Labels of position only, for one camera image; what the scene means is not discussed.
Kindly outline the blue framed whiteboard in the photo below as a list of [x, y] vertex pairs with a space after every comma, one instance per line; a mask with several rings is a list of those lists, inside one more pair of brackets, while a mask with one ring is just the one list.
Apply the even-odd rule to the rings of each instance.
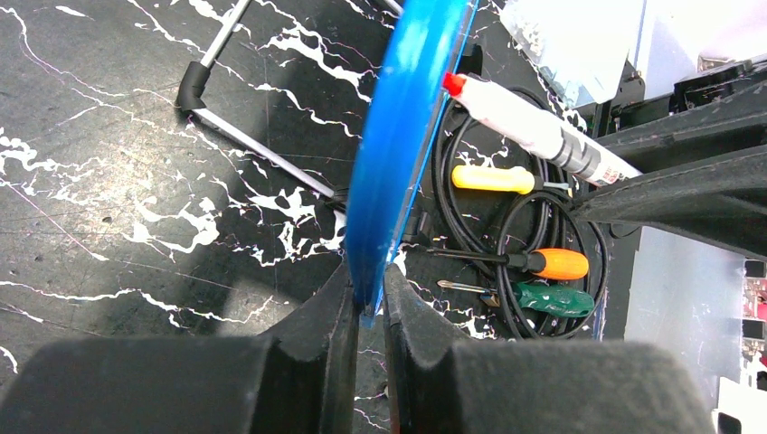
[[346, 203], [346, 261], [361, 326], [374, 324], [476, 14], [474, 1], [408, 1], [389, 39]]

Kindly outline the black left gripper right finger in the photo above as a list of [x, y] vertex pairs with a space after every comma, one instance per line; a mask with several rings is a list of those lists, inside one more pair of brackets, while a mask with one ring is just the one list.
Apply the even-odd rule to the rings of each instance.
[[478, 340], [385, 272], [395, 433], [711, 433], [684, 367], [649, 344]]

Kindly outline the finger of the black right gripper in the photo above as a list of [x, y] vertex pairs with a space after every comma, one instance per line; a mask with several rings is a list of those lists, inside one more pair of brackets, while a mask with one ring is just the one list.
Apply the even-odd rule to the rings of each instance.
[[766, 82], [598, 142], [643, 174], [765, 147]]
[[755, 146], [602, 187], [573, 205], [592, 222], [649, 226], [766, 259], [766, 147]]

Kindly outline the red capped whiteboard marker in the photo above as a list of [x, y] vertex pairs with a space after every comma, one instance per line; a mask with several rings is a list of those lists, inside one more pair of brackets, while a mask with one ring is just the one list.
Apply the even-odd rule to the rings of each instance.
[[448, 72], [442, 87], [478, 123], [590, 184], [610, 185], [641, 175], [569, 122], [495, 82]]

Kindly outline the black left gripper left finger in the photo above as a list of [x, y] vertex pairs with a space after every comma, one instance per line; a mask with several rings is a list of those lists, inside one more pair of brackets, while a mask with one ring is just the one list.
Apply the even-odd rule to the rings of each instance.
[[348, 433], [358, 319], [346, 265], [258, 335], [91, 338], [41, 348], [4, 433]]

